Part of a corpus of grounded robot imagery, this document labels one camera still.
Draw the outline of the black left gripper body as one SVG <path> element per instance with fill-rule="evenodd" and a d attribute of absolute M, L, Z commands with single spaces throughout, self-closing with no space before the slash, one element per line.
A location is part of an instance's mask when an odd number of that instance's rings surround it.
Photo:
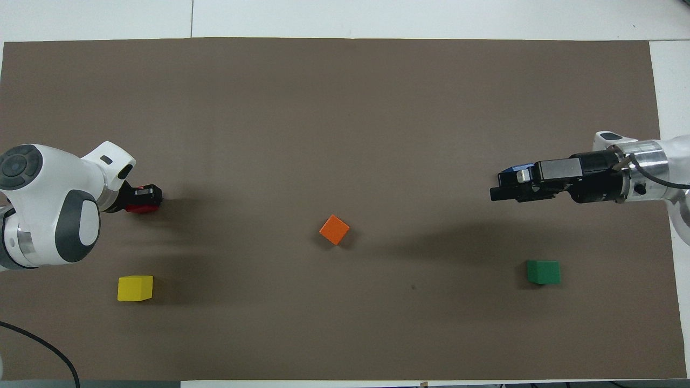
<path fill-rule="evenodd" d="M 117 213 L 124 210 L 128 205 L 131 205 L 134 201 L 136 189 L 131 187 L 130 184 L 124 180 L 118 194 L 114 197 L 111 205 L 105 209 L 106 213 Z"/>

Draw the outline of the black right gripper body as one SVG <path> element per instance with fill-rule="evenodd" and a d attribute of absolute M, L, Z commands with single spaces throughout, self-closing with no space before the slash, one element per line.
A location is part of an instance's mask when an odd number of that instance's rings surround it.
<path fill-rule="evenodd" d="M 616 200 L 623 190 L 623 174 L 613 169 L 618 162 L 611 150 L 539 161 L 533 166 L 533 185 L 552 196 L 567 192 L 579 204 Z"/>

